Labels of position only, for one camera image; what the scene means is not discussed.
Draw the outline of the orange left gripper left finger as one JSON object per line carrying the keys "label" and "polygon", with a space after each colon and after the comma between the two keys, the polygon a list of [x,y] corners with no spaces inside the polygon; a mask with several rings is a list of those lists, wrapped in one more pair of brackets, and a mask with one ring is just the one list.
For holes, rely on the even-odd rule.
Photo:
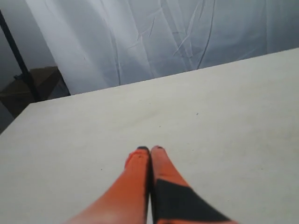
{"label": "orange left gripper left finger", "polygon": [[67,224],[145,224],[149,200],[150,151],[129,154],[121,175],[95,202]]}

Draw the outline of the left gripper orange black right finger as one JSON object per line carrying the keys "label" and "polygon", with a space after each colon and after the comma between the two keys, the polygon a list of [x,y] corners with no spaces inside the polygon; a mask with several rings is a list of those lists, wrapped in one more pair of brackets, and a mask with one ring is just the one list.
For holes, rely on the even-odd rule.
{"label": "left gripper orange black right finger", "polygon": [[203,200],[177,171],[166,150],[151,150],[153,188],[151,206],[155,224],[236,224]]}

